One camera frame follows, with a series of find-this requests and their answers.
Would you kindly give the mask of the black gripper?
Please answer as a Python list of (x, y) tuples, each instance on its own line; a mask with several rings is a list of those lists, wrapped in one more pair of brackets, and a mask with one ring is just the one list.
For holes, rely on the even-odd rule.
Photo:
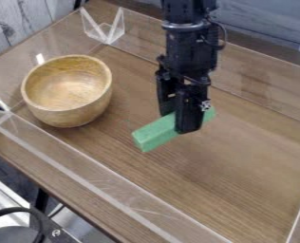
[(212, 84), (211, 72), (216, 70), (220, 51), (220, 25), (216, 22), (187, 24), (163, 23), (165, 54), (159, 56), (157, 94), (160, 112), (175, 111), (176, 131), (187, 134), (201, 129), (205, 104)]

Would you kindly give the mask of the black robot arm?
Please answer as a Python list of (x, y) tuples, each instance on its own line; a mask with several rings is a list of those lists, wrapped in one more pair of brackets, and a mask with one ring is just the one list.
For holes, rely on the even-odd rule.
[(212, 108), (211, 73), (227, 46), (227, 29), (212, 18), (217, 0), (163, 0), (165, 53), (159, 56), (157, 93), (161, 114), (187, 134), (201, 129)]

